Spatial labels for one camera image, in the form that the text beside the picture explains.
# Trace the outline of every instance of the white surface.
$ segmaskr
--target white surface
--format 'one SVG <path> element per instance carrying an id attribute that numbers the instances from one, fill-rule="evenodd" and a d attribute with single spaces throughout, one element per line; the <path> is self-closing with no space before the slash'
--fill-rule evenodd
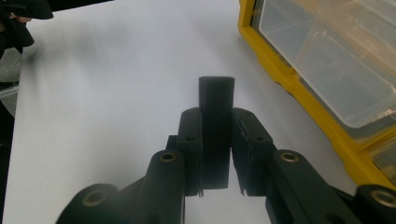
<path id="1" fill-rule="evenodd" d="M 181 112 L 198 106 L 201 76 L 235 77 L 234 106 L 353 192 L 329 140 L 238 34 L 238 13 L 237 1 L 118 0 L 31 22 L 4 223 L 53 224 L 81 189 L 142 177 Z M 233 166 L 229 185 L 188 198 L 186 223 L 270 223 L 264 198 L 240 195 Z"/>

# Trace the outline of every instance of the black plastic part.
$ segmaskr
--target black plastic part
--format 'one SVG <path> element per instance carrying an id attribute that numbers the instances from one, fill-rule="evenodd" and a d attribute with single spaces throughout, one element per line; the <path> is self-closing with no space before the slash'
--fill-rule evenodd
<path id="1" fill-rule="evenodd" d="M 52 10 L 46 0 L 7 0 L 0 3 L 4 11 L 16 16 L 47 20 L 53 18 Z"/>
<path id="2" fill-rule="evenodd" d="M 396 223 L 396 192 L 378 185 L 358 187 L 353 201 L 364 223 Z"/>
<path id="3" fill-rule="evenodd" d="M 177 148 L 177 135 L 169 135 L 165 149 L 176 149 L 176 148 Z"/>
<path id="4" fill-rule="evenodd" d="M 136 197 L 130 224 L 184 223 L 184 157 L 177 150 L 157 152 Z"/>
<path id="5" fill-rule="evenodd" d="M 66 206 L 57 224 L 117 223 L 111 213 L 112 196 L 117 192 L 111 185 L 96 184 L 80 191 Z"/>
<path id="6" fill-rule="evenodd" d="M 20 52 L 21 48 L 29 47 L 35 43 L 24 23 L 18 22 L 16 19 L 6 19 L 3 20 L 3 23 L 7 27 L 3 31 L 4 37 Z"/>
<path id="7" fill-rule="evenodd" d="M 49 6 L 52 11 L 61 11 L 75 7 L 85 7 L 92 4 L 104 3 L 111 0 L 49 0 Z"/>
<path id="8" fill-rule="evenodd" d="M 0 145 L 11 150 L 15 119 L 0 103 Z"/>
<path id="9" fill-rule="evenodd" d="M 357 214 L 357 210 L 355 205 L 353 204 L 354 197 L 348 193 L 341 191 L 340 189 L 332 187 L 332 190 L 338 195 L 338 197 L 344 202 L 344 204 L 355 214 Z"/>
<path id="10" fill-rule="evenodd" d="M 301 154 L 278 150 L 270 169 L 293 223 L 361 223 Z"/>
<path id="11" fill-rule="evenodd" d="M 11 147 L 0 146 L 0 223 L 1 220 L 3 220 L 10 156 L 11 156 Z"/>
<path id="12" fill-rule="evenodd" d="M 266 196 L 270 178 L 267 166 L 276 151 L 273 139 L 256 116 L 245 109 L 233 110 L 233 165 L 241 192 Z"/>
<path id="13" fill-rule="evenodd" d="M 142 187 L 144 177 L 140 178 L 130 186 L 121 190 L 113 200 L 111 214 L 115 223 L 128 223 L 131 220 L 133 211 L 135 210 L 136 199 Z"/>
<path id="14" fill-rule="evenodd" d="M 177 150 L 185 160 L 186 196 L 203 194 L 201 187 L 202 163 L 202 121 L 198 108 L 192 108 L 181 114 L 177 135 Z"/>
<path id="15" fill-rule="evenodd" d="M 282 199 L 281 194 L 274 181 L 270 179 L 268 183 L 268 195 L 265 199 L 265 208 L 272 224 L 291 224 L 293 217 L 291 216 L 288 206 Z"/>
<path id="16" fill-rule="evenodd" d="M 200 77 L 203 127 L 203 189 L 228 187 L 232 138 L 233 77 Z"/>

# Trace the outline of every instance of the yellow plastic frame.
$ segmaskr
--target yellow plastic frame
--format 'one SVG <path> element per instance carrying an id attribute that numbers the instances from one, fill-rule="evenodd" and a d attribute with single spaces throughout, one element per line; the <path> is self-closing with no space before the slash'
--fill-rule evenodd
<path id="1" fill-rule="evenodd" d="M 391 189 L 396 187 L 378 169 L 369 153 L 396 137 L 396 127 L 389 128 L 368 139 L 357 141 L 350 137 L 340 124 L 299 80 L 299 74 L 290 68 L 250 26 L 255 0 L 240 0 L 239 33 L 255 51 L 268 75 L 292 94 L 308 112 L 320 129 L 330 138 L 332 147 L 344 162 L 346 171 L 358 185 L 377 184 Z"/>

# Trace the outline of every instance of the screw hole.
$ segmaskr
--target screw hole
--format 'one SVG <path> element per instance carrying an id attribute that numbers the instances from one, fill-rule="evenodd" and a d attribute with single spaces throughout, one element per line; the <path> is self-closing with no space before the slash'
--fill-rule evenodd
<path id="1" fill-rule="evenodd" d="M 171 162 L 171 161 L 175 161 L 176 160 L 176 155 L 175 153 L 164 153 L 161 155 L 161 161 L 163 162 Z"/>
<path id="2" fill-rule="evenodd" d="M 288 162 L 297 162 L 299 160 L 299 158 L 296 155 L 289 152 L 282 153 L 280 155 L 280 158 Z"/>
<path id="3" fill-rule="evenodd" d="M 384 190 L 375 189 L 371 192 L 371 196 L 376 202 L 386 207 L 396 208 L 396 197 Z"/>
<path id="4" fill-rule="evenodd" d="M 108 193 L 104 189 L 96 189 L 85 195 L 82 203 L 87 207 L 101 204 L 108 198 Z"/>

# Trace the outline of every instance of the clear plastic lid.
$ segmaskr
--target clear plastic lid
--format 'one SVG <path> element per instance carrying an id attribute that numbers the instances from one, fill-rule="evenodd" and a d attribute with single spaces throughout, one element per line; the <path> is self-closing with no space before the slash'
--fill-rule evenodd
<path id="1" fill-rule="evenodd" d="M 396 111 L 395 11 L 387 0 L 266 0 L 259 30 L 341 122 L 360 128 Z"/>

